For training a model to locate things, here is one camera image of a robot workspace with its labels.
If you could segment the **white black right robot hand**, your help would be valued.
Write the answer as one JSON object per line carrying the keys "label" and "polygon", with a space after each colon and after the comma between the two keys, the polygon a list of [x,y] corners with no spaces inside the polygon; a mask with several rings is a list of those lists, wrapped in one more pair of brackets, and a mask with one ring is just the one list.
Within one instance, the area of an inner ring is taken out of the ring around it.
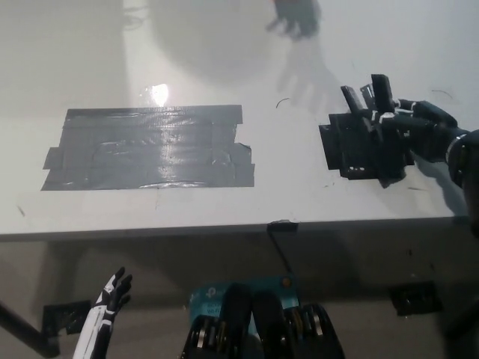
{"label": "white black right robot hand", "polygon": [[399,99],[394,104],[390,112],[374,111],[372,123],[404,135],[409,149],[429,162],[448,162],[454,147],[468,140],[470,132],[431,102]]}

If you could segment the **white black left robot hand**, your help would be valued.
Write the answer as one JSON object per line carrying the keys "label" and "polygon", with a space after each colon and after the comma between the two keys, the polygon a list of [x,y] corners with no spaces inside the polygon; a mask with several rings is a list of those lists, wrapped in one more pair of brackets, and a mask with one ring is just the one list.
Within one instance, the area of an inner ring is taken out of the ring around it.
{"label": "white black left robot hand", "polygon": [[116,316],[130,300],[132,275],[125,276],[121,267],[103,287],[89,310],[73,359],[105,359],[113,333]]}

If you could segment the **person's hand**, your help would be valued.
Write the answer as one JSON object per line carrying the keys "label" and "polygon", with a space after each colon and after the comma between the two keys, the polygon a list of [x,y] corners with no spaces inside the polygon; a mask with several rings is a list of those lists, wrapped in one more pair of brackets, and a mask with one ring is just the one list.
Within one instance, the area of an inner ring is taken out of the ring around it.
{"label": "person's hand", "polygon": [[321,8],[318,1],[274,1],[275,18],[266,26],[293,40],[314,37],[320,30]]}

